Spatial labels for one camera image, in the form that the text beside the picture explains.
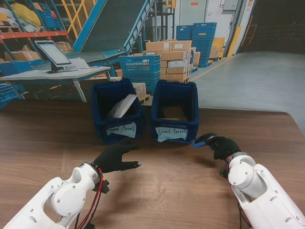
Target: sign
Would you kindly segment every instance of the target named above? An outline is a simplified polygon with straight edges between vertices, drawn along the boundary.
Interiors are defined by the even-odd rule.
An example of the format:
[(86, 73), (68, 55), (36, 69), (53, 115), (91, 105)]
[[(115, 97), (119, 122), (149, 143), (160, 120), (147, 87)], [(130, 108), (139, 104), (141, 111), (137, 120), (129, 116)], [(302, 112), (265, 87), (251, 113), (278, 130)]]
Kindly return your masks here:
[(183, 138), (186, 140), (187, 130), (178, 128), (156, 127), (158, 134), (158, 142), (163, 142), (167, 139)]
[(135, 137), (135, 133), (137, 132), (137, 125), (135, 123), (116, 126), (107, 129), (107, 135), (117, 134), (124, 135), (128, 137)]

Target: computer monitor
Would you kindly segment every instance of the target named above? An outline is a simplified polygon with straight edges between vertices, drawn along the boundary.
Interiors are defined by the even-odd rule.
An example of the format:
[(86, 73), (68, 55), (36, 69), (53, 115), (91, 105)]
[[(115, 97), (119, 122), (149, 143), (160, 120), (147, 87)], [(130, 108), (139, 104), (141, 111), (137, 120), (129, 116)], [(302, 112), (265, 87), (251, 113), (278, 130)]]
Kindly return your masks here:
[(35, 43), (50, 59), (52, 72), (74, 68), (68, 57), (57, 47), (54, 41), (35, 41)]

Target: table surface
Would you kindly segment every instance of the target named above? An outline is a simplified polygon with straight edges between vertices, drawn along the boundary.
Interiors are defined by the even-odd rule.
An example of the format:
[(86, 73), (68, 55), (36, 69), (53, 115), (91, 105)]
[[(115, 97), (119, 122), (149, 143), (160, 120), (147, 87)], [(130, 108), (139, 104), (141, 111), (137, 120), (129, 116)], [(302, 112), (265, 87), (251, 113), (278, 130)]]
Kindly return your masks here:
[[(0, 111), (0, 129), (0, 227), (49, 180), (69, 178), (74, 167), (106, 148), (94, 131), (90, 104), (14, 100)], [(305, 138), (290, 115), (200, 109), (198, 135), (212, 131), (266, 166), (305, 212)], [(98, 229), (238, 228), (237, 200), (218, 175), (224, 162), (212, 151), (159, 143), (148, 131), (136, 142), (140, 149), (123, 159), (142, 166), (104, 174), (110, 192), (93, 219)], [(82, 217), (93, 196), (87, 193)]]
[(105, 70), (111, 69), (110, 67), (91, 67), (72, 69), (72, 71), (47, 73), (43, 70), (33, 70), (15, 75), (4, 76), (0, 78), (2, 80), (63, 80), (63, 79), (78, 79), (87, 75), (99, 73)]

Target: white desk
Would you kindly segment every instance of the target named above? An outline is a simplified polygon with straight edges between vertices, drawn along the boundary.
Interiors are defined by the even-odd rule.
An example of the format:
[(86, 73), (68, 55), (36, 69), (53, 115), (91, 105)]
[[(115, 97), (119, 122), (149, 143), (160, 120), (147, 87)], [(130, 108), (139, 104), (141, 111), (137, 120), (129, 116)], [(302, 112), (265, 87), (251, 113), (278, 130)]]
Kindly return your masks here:
[(4, 76), (0, 78), (0, 81), (5, 81), (13, 86), (11, 81), (18, 81), (18, 80), (65, 80), (65, 79), (72, 79), (77, 89), (78, 93), (80, 94), (81, 100), (86, 103), (86, 98), (84, 93), (80, 87), (79, 81), (90, 79), (93, 76), (99, 75), (101, 73), (107, 72), (107, 79), (110, 81), (109, 70), (111, 67), (91, 67), (91, 68), (82, 68), (82, 69), (72, 69), (72, 71), (68, 72), (58, 72), (58, 73), (47, 73), (47, 71), (41, 70), (33, 70), (24, 73), (19, 73), (15, 75)]

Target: gray floor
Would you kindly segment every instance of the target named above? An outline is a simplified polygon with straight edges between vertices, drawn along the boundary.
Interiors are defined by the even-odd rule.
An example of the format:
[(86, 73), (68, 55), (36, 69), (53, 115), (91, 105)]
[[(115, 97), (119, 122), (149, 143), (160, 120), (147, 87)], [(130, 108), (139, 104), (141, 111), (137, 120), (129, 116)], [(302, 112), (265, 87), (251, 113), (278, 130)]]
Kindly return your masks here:
[[(199, 69), (191, 79), (223, 61)], [(199, 107), (287, 112), (305, 134), (305, 55), (240, 53), (194, 82)]]

